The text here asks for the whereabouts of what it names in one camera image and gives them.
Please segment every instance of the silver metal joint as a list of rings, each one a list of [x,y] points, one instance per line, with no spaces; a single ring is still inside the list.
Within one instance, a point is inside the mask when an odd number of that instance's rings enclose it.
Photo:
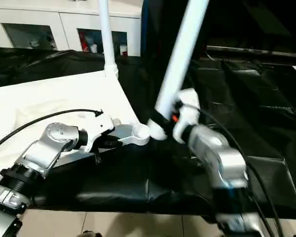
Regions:
[[[255,231],[259,232],[262,237],[264,236],[257,213],[217,214],[216,220],[228,231],[236,233]]]
[[[24,204],[29,206],[30,203],[26,196],[0,185],[0,204],[12,209],[18,209]]]
[[[51,123],[41,138],[30,144],[15,163],[36,170],[46,178],[58,161],[61,152],[71,151],[78,140],[77,127],[58,122]]]

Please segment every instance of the robotic arm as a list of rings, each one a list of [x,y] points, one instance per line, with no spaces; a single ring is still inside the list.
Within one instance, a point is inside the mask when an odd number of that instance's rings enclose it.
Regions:
[[[97,134],[88,136],[84,130],[62,123],[47,126],[40,139],[21,154],[14,165],[0,172],[0,237],[14,237],[22,226],[19,216],[30,205],[30,199],[41,186],[62,152],[91,149],[91,143],[114,129],[112,120],[101,114],[96,118]]]
[[[230,147],[222,134],[198,124],[196,107],[180,106],[179,113],[173,114],[171,120],[166,120],[156,111],[152,119],[166,135],[187,144],[202,161],[213,188],[219,228],[228,237],[263,237],[260,218],[248,192],[244,158],[238,150]]]

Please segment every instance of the cabinet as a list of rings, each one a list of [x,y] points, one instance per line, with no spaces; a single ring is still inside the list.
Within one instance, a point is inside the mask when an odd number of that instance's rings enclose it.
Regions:
[[[84,37],[93,36],[92,40],[97,45],[98,52],[103,52],[100,16],[69,13],[61,13],[60,16],[70,49],[82,51],[80,39],[82,34]],[[140,19],[111,16],[110,23],[115,51],[118,51],[121,45],[125,45],[128,55],[140,56]]]
[[[0,47],[69,49],[58,12],[0,9]]]
[[[116,54],[140,56],[143,0],[109,0]],[[98,0],[0,0],[0,47],[96,49],[102,53]]]

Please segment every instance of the glass cabinet door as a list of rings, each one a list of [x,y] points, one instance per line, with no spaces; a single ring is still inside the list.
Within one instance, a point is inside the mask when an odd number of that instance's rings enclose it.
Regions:
[[[60,16],[70,49],[103,53],[100,16],[69,13]],[[115,55],[140,56],[139,18],[110,16],[110,27]]]
[[[100,30],[77,29],[82,51],[91,53],[104,53]],[[112,31],[115,55],[128,56],[127,33]]]
[[[2,23],[14,48],[57,50],[49,26]]]
[[[58,12],[0,9],[0,47],[67,50]]]

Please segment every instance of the shelf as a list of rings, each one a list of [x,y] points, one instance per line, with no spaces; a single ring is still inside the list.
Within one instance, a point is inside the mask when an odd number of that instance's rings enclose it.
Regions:
[[[110,16],[139,18],[144,0],[109,0]],[[98,0],[0,0],[0,9],[99,15]]]

